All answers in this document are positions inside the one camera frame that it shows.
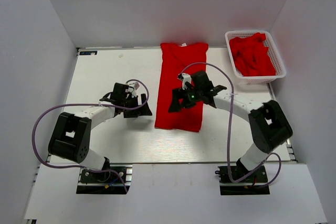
red cloth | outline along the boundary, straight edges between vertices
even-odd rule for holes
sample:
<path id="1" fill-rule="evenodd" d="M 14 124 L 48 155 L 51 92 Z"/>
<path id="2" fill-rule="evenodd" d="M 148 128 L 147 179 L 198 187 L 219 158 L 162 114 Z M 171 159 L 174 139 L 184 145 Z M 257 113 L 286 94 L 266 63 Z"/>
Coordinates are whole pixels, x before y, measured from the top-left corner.
<path id="1" fill-rule="evenodd" d="M 189 64 L 206 62 L 208 44 L 197 43 L 180 47 L 176 44 L 162 43 L 162 69 L 157 98 L 155 127 L 162 129 L 180 129 L 199 132 L 202 125 L 203 103 L 198 102 L 191 109 L 182 109 L 181 112 L 168 113 L 172 102 L 172 90 L 182 87 L 182 82 L 177 79 L 179 73 Z M 205 65 L 194 65 L 185 72 L 193 74 L 205 71 Z"/>
<path id="2" fill-rule="evenodd" d="M 266 35 L 256 33 L 248 38 L 233 38 L 230 48 L 236 68 L 243 76 L 275 76 L 276 71 L 267 55 L 263 41 Z"/>

wall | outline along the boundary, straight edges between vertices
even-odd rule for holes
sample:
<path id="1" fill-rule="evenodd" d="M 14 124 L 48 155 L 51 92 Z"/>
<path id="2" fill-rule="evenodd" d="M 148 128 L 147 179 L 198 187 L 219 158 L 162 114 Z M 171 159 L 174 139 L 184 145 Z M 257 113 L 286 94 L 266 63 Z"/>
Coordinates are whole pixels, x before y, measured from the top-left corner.
<path id="1" fill-rule="evenodd" d="M 206 41 L 228 30 L 269 30 L 285 0 L 51 0 L 77 47 Z"/>
<path id="2" fill-rule="evenodd" d="M 0 0 L 0 219 L 21 223 L 37 159 L 30 136 L 37 117 L 64 102 L 76 49 L 49 0 Z M 38 128 L 46 157 L 49 116 Z"/>
<path id="3" fill-rule="evenodd" d="M 329 223 L 336 223 L 336 0 L 287 0 L 271 32 L 287 67 L 272 83 Z"/>

robotic arm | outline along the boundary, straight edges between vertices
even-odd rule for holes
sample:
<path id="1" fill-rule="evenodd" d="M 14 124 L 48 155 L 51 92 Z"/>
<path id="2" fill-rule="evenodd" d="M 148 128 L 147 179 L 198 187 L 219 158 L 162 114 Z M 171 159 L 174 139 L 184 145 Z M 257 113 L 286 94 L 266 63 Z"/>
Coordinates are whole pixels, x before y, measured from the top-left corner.
<path id="1" fill-rule="evenodd" d="M 100 101 L 110 102 L 125 108 L 135 108 L 138 106 L 138 96 L 136 95 L 138 87 L 137 82 L 132 84 L 116 83 L 113 91 L 104 95 Z M 143 104 L 145 101 L 146 94 L 141 94 L 141 103 Z M 122 112 L 124 118 L 152 115 L 147 103 L 136 110 L 94 106 L 76 114 L 63 112 L 59 115 L 52 133 L 48 146 L 49 153 L 90 169 L 109 169 L 108 158 L 100 156 L 90 149 L 90 133 L 100 123 Z"/>
<path id="2" fill-rule="evenodd" d="M 191 76 L 183 73 L 178 78 L 182 81 L 182 88 L 173 90 L 169 112 L 192 108 L 200 101 L 230 111 L 231 93 L 224 86 L 214 87 L 206 72 L 199 71 Z M 274 100 L 261 103 L 236 94 L 233 105 L 234 114 L 249 122 L 251 127 L 254 143 L 237 161 L 237 166 L 247 174 L 291 137 L 293 132 L 280 105 Z"/>

white plastic basket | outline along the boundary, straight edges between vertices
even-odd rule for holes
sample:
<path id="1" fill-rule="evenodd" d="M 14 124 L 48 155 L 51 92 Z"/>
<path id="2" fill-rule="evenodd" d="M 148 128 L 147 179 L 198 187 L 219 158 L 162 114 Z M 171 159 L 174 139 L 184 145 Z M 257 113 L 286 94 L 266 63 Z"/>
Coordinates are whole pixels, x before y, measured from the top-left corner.
<path id="1" fill-rule="evenodd" d="M 275 68 L 276 75 L 275 76 L 243 76 L 242 73 L 239 72 L 239 70 L 235 66 L 235 62 L 233 61 L 232 52 L 230 49 L 229 41 L 235 37 L 239 38 L 246 38 L 250 37 L 255 33 L 261 33 L 266 35 L 266 40 L 264 41 L 264 46 L 268 47 L 268 56 Z M 233 67 L 233 71 L 238 78 L 239 84 L 257 84 L 257 83 L 269 83 L 271 81 L 274 81 L 277 78 L 282 78 L 286 75 L 286 70 L 284 67 L 284 63 L 282 62 L 281 56 L 275 46 L 275 43 L 271 37 L 271 34 L 267 31 L 261 31 L 261 30 L 241 30 L 241 31 L 228 31 L 225 33 L 225 40 L 227 49 L 230 55 L 231 64 Z"/>

purple cable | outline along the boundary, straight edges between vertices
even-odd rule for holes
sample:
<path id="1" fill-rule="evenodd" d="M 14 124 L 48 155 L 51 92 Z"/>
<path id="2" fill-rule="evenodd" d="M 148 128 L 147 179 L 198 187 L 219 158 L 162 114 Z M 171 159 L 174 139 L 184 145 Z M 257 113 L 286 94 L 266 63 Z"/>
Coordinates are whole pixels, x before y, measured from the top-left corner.
<path id="1" fill-rule="evenodd" d="M 193 66 L 193 65 L 199 65 L 199 64 L 205 64 L 205 65 L 208 65 L 208 66 L 211 66 L 215 69 L 217 69 L 219 72 L 221 72 L 226 78 L 227 80 L 229 81 L 230 83 L 230 86 L 231 86 L 231 102 L 230 102 L 230 113 L 229 113 L 229 123 L 228 123 L 228 130 L 227 130 L 227 147 L 226 147 L 226 158 L 227 158 L 227 171 L 228 171 L 228 175 L 229 175 L 229 179 L 232 183 L 239 183 L 241 181 L 243 181 L 245 178 L 247 178 L 248 176 L 250 176 L 252 173 L 254 173 L 257 169 L 259 169 L 264 163 L 265 161 L 268 159 L 268 157 L 270 155 L 276 155 L 279 159 L 279 168 L 278 168 L 278 172 L 276 173 L 276 175 L 274 176 L 274 178 L 262 185 L 262 186 L 258 186 L 258 187 L 265 187 L 265 186 L 268 186 L 269 184 L 271 184 L 279 175 L 280 173 L 280 170 L 281 170 L 281 158 L 280 156 L 277 154 L 277 153 L 270 153 L 263 162 L 261 162 L 257 167 L 255 167 L 253 170 L 249 171 L 246 175 L 244 175 L 243 177 L 237 179 L 237 180 L 234 180 L 233 177 L 232 177 L 232 170 L 231 170 L 231 164 L 230 164 L 230 141 L 231 141 L 231 128 L 232 128 L 232 116 L 233 116 L 233 106 L 234 106 L 234 86 L 233 86 L 233 83 L 230 79 L 230 77 L 222 70 L 220 69 L 219 67 L 211 64 L 211 63 L 206 63 L 206 62 L 195 62 L 195 63 L 191 63 L 190 65 L 186 66 L 182 71 L 181 73 L 184 73 L 184 71 L 186 69 L 188 69 L 189 67 Z"/>
<path id="2" fill-rule="evenodd" d="M 36 135 L 36 129 L 37 129 L 37 125 L 38 123 L 41 121 L 41 119 L 46 115 L 48 114 L 50 111 L 53 111 L 55 109 L 58 109 L 58 108 L 64 108 L 64 107 L 70 107 L 70 106 L 105 106 L 105 107 L 113 107 L 113 108 L 117 108 L 117 109 L 123 109 L 123 110 L 137 110 L 139 108 L 141 108 L 142 106 L 144 106 L 147 102 L 148 102 L 148 99 L 149 99 L 149 90 L 148 88 L 146 87 L 146 85 L 139 81 L 139 80 L 136 80 L 136 79 L 131 79 L 131 80 L 128 80 L 126 83 L 130 82 L 130 81 L 137 81 L 139 82 L 140 84 L 143 85 L 143 87 L 146 89 L 146 93 L 147 93 L 147 99 L 145 100 L 144 103 L 142 103 L 141 105 L 137 106 L 137 107 L 134 107 L 134 108 L 126 108 L 126 107 L 122 107 L 122 106 L 117 106 L 117 105 L 113 105 L 113 104 L 97 104 L 97 103 L 70 103 L 70 104 L 61 104 L 61 105 L 57 105 L 57 106 L 54 106 L 48 110 L 46 110 L 45 112 L 43 112 L 39 118 L 36 120 L 35 124 L 34 124 L 34 127 L 33 127 L 33 131 L 31 133 L 31 139 L 32 139 L 32 145 L 33 145 L 33 151 L 35 153 L 35 156 L 37 157 L 37 159 L 42 163 L 44 164 L 45 166 L 47 167 L 50 167 L 50 168 L 56 168 L 56 169 L 66 169 L 66 168 L 85 168 L 84 166 L 81 166 L 81 165 L 66 165 L 66 166 L 56 166 L 56 165 L 50 165 L 48 164 L 47 162 L 45 162 L 41 157 L 40 155 L 38 154 L 37 152 L 37 148 L 36 148 L 36 142 L 35 142 L 35 135 Z M 127 188 L 126 188 L 126 185 L 125 185 L 125 182 L 124 180 L 122 179 L 122 177 L 120 177 L 119 173 L 117 173 L 116 171 L 114 170 L 110 170 L 110 169 L 107 169 L 107 170 L 91 170 L 89 169 L 88 171 L 92 172 L 92 173 L 105 173 L 105 172 L 112 172 L 114 174 L 116 174 L 118 176 L 118 178 L 121 180 L 124 188 L 125 188 L 125 191 L 127 193 Z"/>

